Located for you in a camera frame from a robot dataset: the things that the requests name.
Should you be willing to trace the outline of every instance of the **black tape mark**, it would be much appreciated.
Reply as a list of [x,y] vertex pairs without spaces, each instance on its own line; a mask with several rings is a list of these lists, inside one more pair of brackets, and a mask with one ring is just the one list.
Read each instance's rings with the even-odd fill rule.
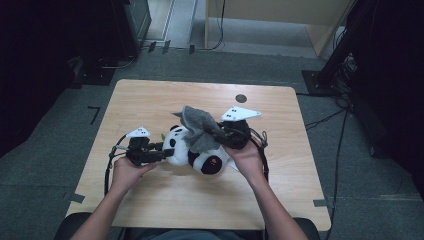
[[332,208],[332,202],[327,203],[327,200],[325,199],[314,199],[314,206],[315,207],[330,207]]
[[97,109],[96,114],[94,114],[93,120],[91,120],[90,125],[93,125],[94,121],[96,121],[97,115],[100,112],[100,107],[92,107],[92,106],[88,106],[89,109]]
[[156,47],[156,42],[152,42],[149,46],[149,53],[153,52],[155,50]]
[[165,46],[163,46],[162,54],[168,53],[169,45],[171,45],[171,40],[165,42]]
[[188,50],[188,54],[191,55],[194,53],[194,45],[190,45],[190,49]]
[[76,193],[65,193],[62,198],[72,202],[82,203],[84,202],[85,196]]

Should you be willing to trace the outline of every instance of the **plush toy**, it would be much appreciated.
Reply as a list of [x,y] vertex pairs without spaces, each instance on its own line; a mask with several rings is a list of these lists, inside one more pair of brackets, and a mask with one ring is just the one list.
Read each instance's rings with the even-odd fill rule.
[[220,173],[227,165],[230,157],[219,145],[218,149],[209,149],[203,152],[193,152],[184,138],[190,131],[184,126],[174,126],[163,139],[162,149],[174,149],[174,155],[166,160],[172,165],[183,166],[190,164],[196,171],[207,175]]

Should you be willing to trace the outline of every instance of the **table top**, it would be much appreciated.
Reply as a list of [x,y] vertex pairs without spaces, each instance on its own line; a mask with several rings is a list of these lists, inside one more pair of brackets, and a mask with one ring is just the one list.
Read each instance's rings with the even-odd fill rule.
[[[238,103],[238,94],[247,101]],[[181,125],[171,113],[184,105],[207,111],[217,121],[233,105],[260,111],[260,117],[247,122],[267,132],[271,188],[293,217],[311,219],[320,231],[330,228],[327,207],[314,205],[324,196],[295,91],[277,86],[120,80],[75,191],[85,199],[71,202],[67,215],[92,212],[102,200],[108,154],[119,138],[144,126],[150,142],[161,142],[161,134]],[[121,145],[127,146],[128,139]],[[163,161],[127,194],[113,226],[264,229],[264,222],[247,181],[230,166],[207,176],[189,165]]]

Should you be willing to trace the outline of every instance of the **black stand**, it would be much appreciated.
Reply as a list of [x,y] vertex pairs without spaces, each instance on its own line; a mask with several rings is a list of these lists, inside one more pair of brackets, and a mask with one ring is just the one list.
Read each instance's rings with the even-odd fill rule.
[[[117,63],[115,61],[114,63],[110,63],[110,65],[116,66]],[[102,68],[99,61],[84,61],[70,88],[79,89],[81,85],[109,86],[114,73],[115,68]]]
[[340,95],[340,92],[333,89],[334,75],[339,64],[349,55],[350,45],[354,40],[354,34],[362,24],[366,14],[375,5],[376,0],[369,0],[362,4],[357,16],[352,21],[352,25],[346,30],[346,33],[340,40],[333,54],[331,54],[327,63],[321,71],[302,70],[303,80],[310,95],[314,96],[334,96]]

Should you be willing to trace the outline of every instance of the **person's right hand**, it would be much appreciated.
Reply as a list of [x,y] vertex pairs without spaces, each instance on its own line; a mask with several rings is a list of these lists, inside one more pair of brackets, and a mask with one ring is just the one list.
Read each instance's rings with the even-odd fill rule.
[[[260,146],[260,142],[255,138],[254,140]],[[254,179],[264,178],[263,164],[259,156],[258,148],[251,141],[248,141],[246,146],[241,149],[232,149],[223,146],[227,154],[234,160],[240,173],[247,179],[252,181]]]

